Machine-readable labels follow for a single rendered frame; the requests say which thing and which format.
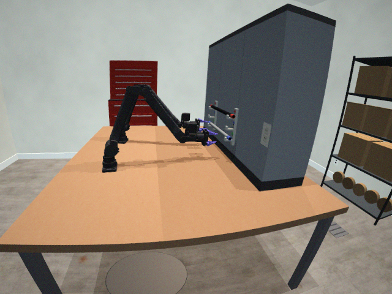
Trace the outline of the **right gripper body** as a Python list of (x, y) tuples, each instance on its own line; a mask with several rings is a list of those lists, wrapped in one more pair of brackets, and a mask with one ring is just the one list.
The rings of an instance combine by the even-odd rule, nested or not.
[(209, 136), (209, 131), (205, 131), (205, 129), (203, 129), (203, 134), (196, 134), (196, 141), (199, 141), (202, 143), (203, 146), (207, 145), (208, 142), (208, 136)]

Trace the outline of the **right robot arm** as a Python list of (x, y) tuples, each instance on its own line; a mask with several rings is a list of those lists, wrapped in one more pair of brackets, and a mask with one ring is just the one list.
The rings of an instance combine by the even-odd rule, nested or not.
[[(153, 109), (156, 115), (162, 120), (162, 122), (167, 126), (170, 132), (175, 135), (176, 139), (180, 143), (185, 143), (189, 141), (196, 141), (196, 134), (203, 134), (203, 132), (199, 132), (197, 130), (196, 122), (187, 122), (185, 133), (176, 125), (174, 120), (170, 117), (170, 115), (165, 111), (163, 106), (158, 102), (155, 96), (150, 93), (148, 87), (128, 87), (126, 88), (126, 93), (122, 100), (118, 115), (116, 117), (116, 121), (113, 126), (113, 130), (110, 135), (110, 139), (105, 144), (104, 156), (102, 161), (102, 173), (108, 172), (116, 172), (116, 167), (118, 165), (115, 156), (118, 151), (118, 143), (121, 137), (121, 133), (123, 131), (127, 116), (129, 114), (130, 108), (132, 106), (132, 102), (136, 94), (143, 96), (144, 100), (147, 104)], [(152, 98), (153, 97), (153, 98)]]

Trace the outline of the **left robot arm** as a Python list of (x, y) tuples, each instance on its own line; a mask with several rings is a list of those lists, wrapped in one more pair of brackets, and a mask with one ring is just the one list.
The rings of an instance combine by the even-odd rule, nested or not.
[[(148, 86), (145, 86), (145, 87), (148, 87), (149, 88), (149, 90), (150, 90), (150, 92), (155, 96), (155, 98), (159, 101), (159, 103), (161, 104), (161, 106), (163, 106), (163, 108), (165, 109), (165, 111), (170, 115), (170, 117), (172, 118), (172, 120), (174, 120), (174, 122), (176, 123), (176, 125), (179, 127), (179, 128), (182, 128), (183, 127), (183, 129), (185, 129), (186, 128), (186, 123), (189, 123), (189, 122), (184, 122), (184, 121), (190, 121), (190, 114), (186, 114), (186, 113), (182, 113), (182, 115), (181, 115), (181, 122), (178, 120), (178, 118), (176, 118), (176, 116), (167, 108), (167, 106), (161, 101), (161, 99), (158, 97), (158, 95), (155, 93), (155, 92), (153, 92), (153, 89), (151, 88), (151, 86), (150, 85), (148, 85)], [(137, 99), (138, 99), (138, 97), (139, 97), (139, 95), (138, 94), (136, 94), (136, 96), (135, 96), (135, 99), (134, 99), (134, 101), (133, 101), (133, 103), (132, 103), (132, 106), (131, 106), (131, 109), (130, 109), (130, 112), (129, 112), (129, 114), (128, 114), (128, 117), (127, 117), (127, 119), (126, 119), (126, 123), (125, 123), (125, 125), (124, 125), (124, 128), (123, 128), (123, 130), (122, 130), (122, 133), (121, 133), (121, 137), (120, 137), (120, 140), (119, 140), (119, 143), (118, 144), (126, 144), (126, 142), (129, 140), (128, 138), (127, 138), (127, 136), (126, 136), (126, 131), (128, 131), (130, 128), (130, 124), (129, 124), (129, 122), (130, 122), (130, 118), (131, 118), (131, 116), (132, 116), (132, 112), (133, 112), (133, 110), (134, 110), (134, 107), (135, 107), (135, 104), (136, 104), (136, 102), (137, 102)], [(177, 121), (178, 120), (178, 121)]]

